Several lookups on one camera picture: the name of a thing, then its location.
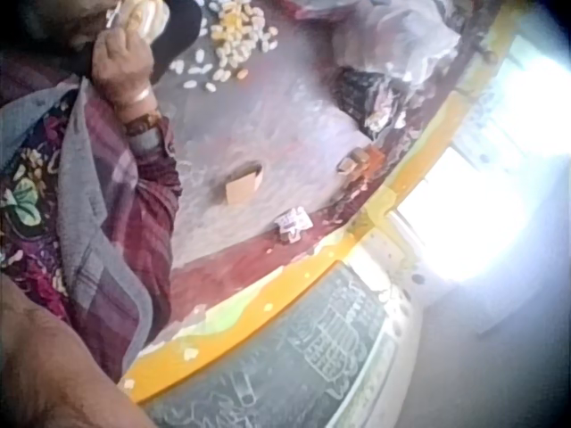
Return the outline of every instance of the yellow trim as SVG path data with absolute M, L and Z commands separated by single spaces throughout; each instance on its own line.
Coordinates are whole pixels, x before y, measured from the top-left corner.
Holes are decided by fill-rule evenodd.
M 486 39 L 489 47 L 498 54 L 500 62 L 509 50 L 519 15 L 520 11 L 515 11 L 513 6 L 504 6 Z M 459 87 L 472 95 L 478 95 L 495 72 L 475 59 Z M 327 237 L 316 255 L 284 267 L 275 278 L 262 279 L 264 284 L 258 282 L 260 289 L 257 296 L 231 328 L 213 335 L 181 337 L 139 358 L 124 377 L 124 380 L 135 381 L 134 387 L 125 392 L 134 401 L 141 403 L 204 369 L 291 305 L 333 263 L 346 259 L 358 241 L 373 228 L 383 231 L 401 248 L 407 264 L 414 263 L 414 251 L 386 219 L 385 214 L 409 194 L 442 155 L 468 110 L 467 99 L 457 93 L 449 96 L 415 148 L 387 178 L 385 185 L 369 199 L 355 221 Z M 211 319 L 218 310 L 217 307 L 208 311 L 207 319 Z M 185 361 L 185 350 L 195 350 L 196 355 L 191 352 L 194 359 Z

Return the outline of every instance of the shoulder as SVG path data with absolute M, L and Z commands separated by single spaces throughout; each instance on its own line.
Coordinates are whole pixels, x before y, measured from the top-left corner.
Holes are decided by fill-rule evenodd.
M 73 76 L 55 63 L 31 53 L 0 51 L 0 108 L 50 88 Z

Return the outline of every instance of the wrist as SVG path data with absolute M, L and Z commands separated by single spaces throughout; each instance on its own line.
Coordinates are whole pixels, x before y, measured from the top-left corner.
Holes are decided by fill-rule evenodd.
M 156 111 L 158 107 L 159 103 L 157 102 L 156 96 L 154 95 L 153 90 L 150 89 L 148 94 L 140 100 L 136 100 L 130 104 L 116 104 L 115 112 L 117 113 L 117 117 L 121 123 L 127 125 L 129 122 L 132 122 L 141 116 L 145 116 L 152 111 Z

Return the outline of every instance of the floor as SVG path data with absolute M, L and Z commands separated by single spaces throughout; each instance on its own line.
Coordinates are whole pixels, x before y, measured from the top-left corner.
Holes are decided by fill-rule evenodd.
M 208 94 L 202 89 L 189 92 L 182 87 L 188 76 L 171 73 L 157 87 L 161 107 L 178 136 L 185 189 L 172 241 L 172 321 L 183 321 L 197 307 L 210 308 L 302 257 L 357 212 L 454 89 L 475 54 L 474 42 L 499 9 L 490 2 L 476 14 L 448 74 L 434 77 L 434 98 L 410 110 L 407 127 L 390 132 L 383 141 L 388 153 L 384 174 L 351 204 L 337 207 L 342 223 L 332 224 L 327 206 L 342 184 L 335 167 L 352 148 L 370 141 L 335 107 L 327 25 L 290 21 L 271 2 L 254 3 L 263 3 L 269 22 L 279 28 L 279 47 L 253 56 L 247 80 Z M 183 55 L 187 66 L 204 43 L 199 39 Z M 255 198 L 244 206 L 227 206 L 223 185 L 228 176 L 255 161 L 265 168 Z M 301 242 L 281 245 L 272 222 L 296 206 L 312 213 L 315 227 Z
M 255 54 L 245 80 L 220 84 L 210 94 L 183 89 L 190 77 L 171 72 L 157 87 L 161 107 L 173 120 L 185 189 L 173 238 L 174 268 L 259 235 L 290 208 L 324 207 L 342 183 L 337 163 L 369 143 L 335 105 L 328 28 L 290 21 L 271 2 L 254 3 L 279 29 L 279 46 Z M 207 37 L 180 59 L 190 66 L 199 48 L 207 52 L 205 63 L 213 62 Z M 252 162 L 264 168 L 256 197 L 227 206 L 224 184 Z
M 543 428 L 557 420 L 569 401 L 568 213 L 564 175 L 490 272 L 425 313 L 417 365 L 396 428 Z M 509 285 L 506 274 L 528 286 L 539 283 L 541 291 L 478 335 L 466 317 L 474 310 L 470 289 Z

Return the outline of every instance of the cardboard piece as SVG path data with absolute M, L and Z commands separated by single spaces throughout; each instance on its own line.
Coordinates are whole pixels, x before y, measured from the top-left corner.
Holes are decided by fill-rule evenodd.
M 337 165 L 337 172 L 342 176 L 348 176 L 357 168 L 357 162 L 349 157 L 343 158 Z
M 262 167 L 257 165 L 240 178 L 226 183 L 226 201 L 229 205 L 248 202 L 256 194 L 263 178 Z
M 350 156 L 354 161 L 363 165 L 368 165 L 368 162 L 370 160 L 368 153 L 365 150 L 361 149 L 360 147 L 353 149 L 351 151 Z

